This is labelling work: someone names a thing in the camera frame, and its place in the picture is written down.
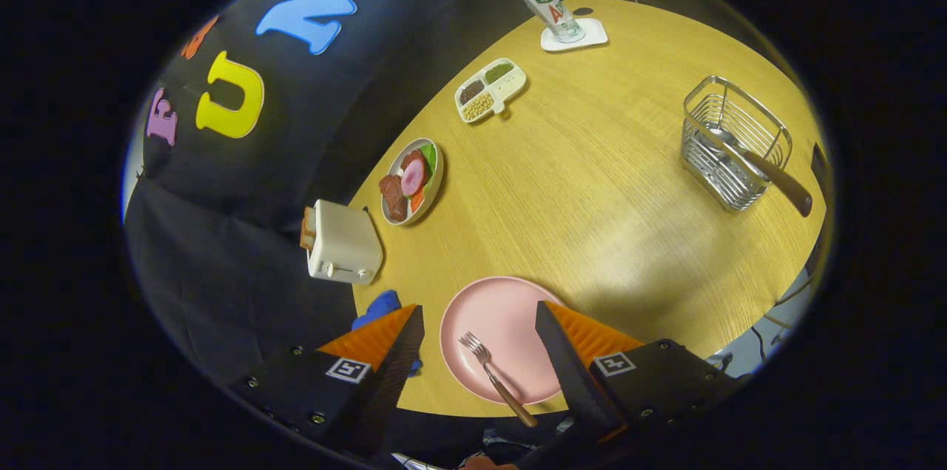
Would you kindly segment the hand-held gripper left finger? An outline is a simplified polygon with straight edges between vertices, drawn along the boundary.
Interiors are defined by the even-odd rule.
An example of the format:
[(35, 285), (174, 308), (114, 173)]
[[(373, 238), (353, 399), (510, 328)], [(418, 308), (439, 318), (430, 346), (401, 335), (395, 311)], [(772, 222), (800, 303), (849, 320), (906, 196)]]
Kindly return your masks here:
[(229, 389), (288, 433), (368, 459), (382, 449), (423, 338), (423, 309), (410, 304), (316, 349), (293, 346)]

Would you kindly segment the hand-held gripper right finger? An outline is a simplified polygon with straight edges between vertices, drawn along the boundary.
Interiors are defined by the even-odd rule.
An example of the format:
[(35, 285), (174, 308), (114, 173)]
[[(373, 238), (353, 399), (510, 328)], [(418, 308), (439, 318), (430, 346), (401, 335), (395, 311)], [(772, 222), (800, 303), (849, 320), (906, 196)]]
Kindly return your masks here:
[(673, 340), (644, 343), (550, 301), (537, 304), (535, 330), (579, 436), (599, 446), (665, 435), (741, 387)]

